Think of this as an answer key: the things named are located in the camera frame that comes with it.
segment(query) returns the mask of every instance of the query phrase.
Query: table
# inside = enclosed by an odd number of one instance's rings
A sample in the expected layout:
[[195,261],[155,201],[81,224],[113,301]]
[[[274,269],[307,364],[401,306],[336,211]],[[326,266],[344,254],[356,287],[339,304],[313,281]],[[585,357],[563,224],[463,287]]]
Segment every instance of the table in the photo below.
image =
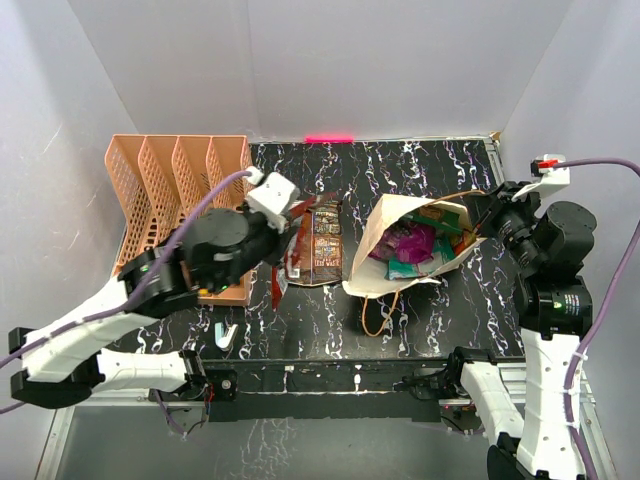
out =
[[[254,164],[277,171],[302,197],[337,191],[343,199],[345,278],[366,219],[383,193],[439,197],[498,185],[483,139],[252,145]],[[522,355],[511,301],[515,265],[489,239],[442,284],[417,285],[400,295],[383,335],[369,338],[360,325],[363,301],[341,285],[289,287],[277,312],[271,309],[270,267],[252,280],[251,303],[177,312],[133,332],[111,348],[138,353],[195,349],[213,359],[379,359],[446,357],[455,346],[489,348],[497,356]],[[393,295],[370,301],[369,329],[377,331]],[[214,324],[239,324],[233,348],[214,342]]]

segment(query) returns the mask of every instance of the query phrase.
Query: plastic crate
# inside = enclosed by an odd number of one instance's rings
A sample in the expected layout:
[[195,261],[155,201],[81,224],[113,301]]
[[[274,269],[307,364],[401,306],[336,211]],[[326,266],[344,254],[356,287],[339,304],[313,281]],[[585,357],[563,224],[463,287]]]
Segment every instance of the plastic crate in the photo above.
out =
[[[211,185],[251,165],[244,136],[114,135],[105,164],[125,214],[127,232],[114,274],[145,249],[153,248],[200,203]],[[212,207],[234,208],[250,185],[234,182]],[[220,295],[201,295],[200,303],[246,306],[251,272]]]

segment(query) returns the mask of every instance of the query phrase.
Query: purple hose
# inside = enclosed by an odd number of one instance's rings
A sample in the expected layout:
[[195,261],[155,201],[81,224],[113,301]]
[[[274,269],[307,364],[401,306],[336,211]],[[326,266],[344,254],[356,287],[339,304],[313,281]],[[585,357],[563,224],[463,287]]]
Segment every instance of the purple hose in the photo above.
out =
[[[124,302],[122,305],[120,305],[118,307],[111,308],[111,309],[105,310],[103,312],[94,313],[92,315],[88,315],[88,316],[84,317],[84,321],[85,322],[95,322],[95,321],[101,320],[103,318],[111,317],[111,316],[116,315],[116,314],[118,314],[120,312],[123,312],[123,311],[133,310],[135,307],[137,307],[138,306],[138,302],[140,301],[140,297],[142,297],[142,294],[144,292],[144,289],[147,287],[147,285],[149,285],[149,283],[151,282],[153,277],[158,273],[158,271],[160,270],[160,267],[162,266],[162,264],[164,264],[169,259],[169,257],[173,253],[173,250],[176,248],[176,246],[178,245],[180,240],[182,240],[182,237],[184,237],[184,235],[187,232],[187,230],[189,229],[189,227],[191,227],[191,225],[193,225],[193,222],[195,222],[197,220],[197,218],[211,204],[213,199],[220,192],[222,192],[225,188],[227,188],[231,184],[231,182],[233,182],[235,180],[238,180],[239,178],[242,178],[242,177],[248,177],[250,175],[251,175],[251,173],[247,172],[246,170],[242,170],[240,172],[235,172],[235,173],[232,173],[231,175],[229,175],[227,178],[225,178],[218,185],[216,185],[213,188],[213,190],[211,190],[209,193],[207,193],[207,195],[202,199],[202,201],[193,210],[193,212],[191,212],[191,214],[185,219],[185,221],[182,223],[182,225],[180,225],[176,229],[176,231],[173,233],[173,235],[171,235],[171,237],[169,238],[169,241],[167,242],[167,244],[165,245],[164,249],[162,250],[162,254],[160,255],[160,257],[158,257],[158,259],[155,262],[153,262],[153,265],[151,266],[149,271],[145,274],[145,276],[142,277],[142,281],[136,286],[136,288],[133,290],[133,292],[131,292],[131,295],[129,295],[129,298],[127,299],[127,301]],[[67,323],[65,325],[62,325],[61,327],[57,328],[56,330],[53,330],[51,332],[51,336],[49,338],[55,338],[55,337],[57,337],[59,335],[62,335],[65,332],[68,332],[69,330],[71,330],[72,328],[75,328],[77,326],[78,326],[78,324],[75,323],[75,322],[71,322],[71,323]],[[31,350],[34,350],[36,348],[41,347],[42,345],[47,343],[49,338],[48,337],[39,338],[38,340],[34,341],[33,343],[25,345],[24,347],[19,348],[18,350],[16,350],[12,354],[7,355],[5,358],[0,360],[0,369],[4,368],[7,364],[9,364],[13,360],[21,357],[25,353],[30,352]],[[11,405],[9,407],[6,407],[5,409],[0,409],[0,415],[3,414],[3,413],[7,413],[7,412],[10,412],[12,410],[15,410],[16,408],[19,408],[22,405],[24,405],[24,403],[22,403],[22,404],[21,403],[16,403],[16,404],[13,404],[13,405]]]
[[[585,158],[583,160],[572,160],[569,162],[559,163],[559,164],[556,164],[554,168],[581,167],[583,165],[603,165],[603,164],[604,165],[622,165],[623,167],[630,168],[636,173],[636,175],[640,177],[640,166],[636,165],[635,163],[629,160],[624,160],[621,158]],[[584,352],[589,347],[589,344],[591,344],[593,337],[595,337],[596,333],[602,326],[602,322],[609,310],[609,306],[611,305],[611,300],[613,299],[613,295],[618,286],[618,281],[620,280],[620,276],[622,275],[622,272],[624,271],[627,264],[629,263],[629,260],[631,259],[631,255],[633,254],[633,250],[635,249],[639,240],[640,240],[640,221],[638,222],[638,225],[636,226],[636,230],[633,233],[633,237],[631,237],[631,240],[629,241],[629,245],[627,246],[627,249],[625,250],[624,255],[622,256],[622,260],[620,260],[618,267],[613,273],[613,277],[611,278],[611,283],[609,284],[609,288],[607,288],[607,293],[605,294],[604,299],[602,300],[600,311],[598,312],[598,315],[596,316],[596,319],[593,322],[593,325],[591,326],[591,328],[589,329],[585,337],[580,342],[580,345],[578,345],[578,348],[576,350],[577,355],[573,355],[571,357],[571,361],[569,362],[569,368],[567,369],[567,375],[564,378],[565,390],[569,390],[573,387],[573,378],[578,368],[578,362],[580,361],[580,358],[581,358],[579,356],[584,354]],[[575,421],[575,415],[573,412],[573,405],[571,404],[571,395],[569,395],[568,393],[564,394],[564,408],[565,408],[565,414],[567,417],[567,422],[573,423]],[[589,478],[589,480],[598,480],[598,474],[596,473],[593,460],[591,459],[591,455],[589,454],[589,447],[580,436],[580,432],[578,431],[577,428],[569,427],[569,429],[571,431],[571,437],[573,438],[573,441],[575,442],[578,448],[578,451],[580,452],[580,456],[582,457],[582,461],[584,462],[585,468],[587,470],[587,477]]]

